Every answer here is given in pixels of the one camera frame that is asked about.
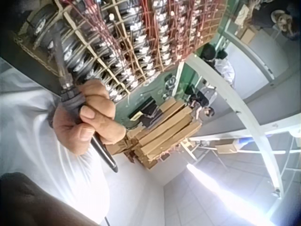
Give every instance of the hand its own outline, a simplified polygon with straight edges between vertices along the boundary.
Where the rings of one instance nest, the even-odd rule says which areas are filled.
[[[79,87],[86,97],[86,105],[80,109],[83,123],[76,125],[69,113],[58,106],[53,127],[58,140],[77,155],[84,154],[95,132],[104,144],[114,144],[126,134],[126,129],[114,121],[115,105],[109,100],[109,93],[99,80],[89,80]]]

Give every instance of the cardboard box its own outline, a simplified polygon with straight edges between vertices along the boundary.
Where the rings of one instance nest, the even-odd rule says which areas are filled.
[[[214,142],[218,154],[237,153],[235,139],[218,140]]]

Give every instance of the wooden strip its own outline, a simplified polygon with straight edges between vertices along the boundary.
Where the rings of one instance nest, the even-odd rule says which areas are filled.
[[[160,107],[159,109],[162,112],[166,112],[172,105],[175,104],[175,99],[172,97],[170,99],[168,99],[167,101],[165,101]]]
[[[160,146],[160,144],[164,143],[173,135],[181,131],[185,126],[187,126],[191,122],[191,120],[191,115],[186,115],[184,118],[179,118],[179,121],[177,123],[174,123],[169,130],[167,130],[161,136],[149,142],[146,146],[142,147],[141,151],[143,151],[144,154],[152,152],[152,150],[155,150],[158,146]]]
[[[133,139],[138,133],[140,133],[145,127],[140,122],[139,125],[135,129],[131,129],[127,132],[127,137],[129,139]]]
[[[141,140],[143,137],[152,132],[155,128],[157,128],[160,124],[164,123],[167,119],[169,119],[173,114],[175,114],[181,107],[184,106],[184,101],[179,100],[174,105],[172,105],[166,112],[163,113],[162,118],[154,125],[151,129],[145,128],[138,135],[137,139]]]
[[[191,123],[189,126],[182,129],[179,133],[175,134],[172,138],[162,143],[159,147],[157,147],[155,150],[147,154],[149,159],[154,159],[157,156],[159,156],[162,152],[167,151],[171,147],[176,146],[178,143],[180,143],[182,140],[184,140],[187,137],[192,136],[194,133],[196,133],[201,128],[201,124],[196,121]]]
[[[176,113],[174,116],[172,116],[170,119],[168,119],[166,122],[159,125],[157,128],[155,128],[151,133],[146,135],[145,137],[141,138],[139,140],[139,143],[142,146],[145,146],[147,143],[155,139],[156,137],[163,134],[165,131],[170,129],[172,126],[177,124],[181,119],[183,119],[187,114],[191,113],[190,107],[185,107],[178,113]]]

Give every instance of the black cable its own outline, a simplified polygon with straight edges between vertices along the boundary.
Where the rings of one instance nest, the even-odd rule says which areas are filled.
[[[109,223],[107,217],[104,217],[104,220],[105,220],[105,222],[107,223],[107,225],[110,226],[110,223]]]

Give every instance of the white sleeve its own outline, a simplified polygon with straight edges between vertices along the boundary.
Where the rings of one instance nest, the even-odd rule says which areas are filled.
[[[100,224],[110,203],[102,160],[93,148],[76,156],[59,143],[48,123],[53,105],[53,95],[17,69],[1,72],[0,176],[23,173]]]

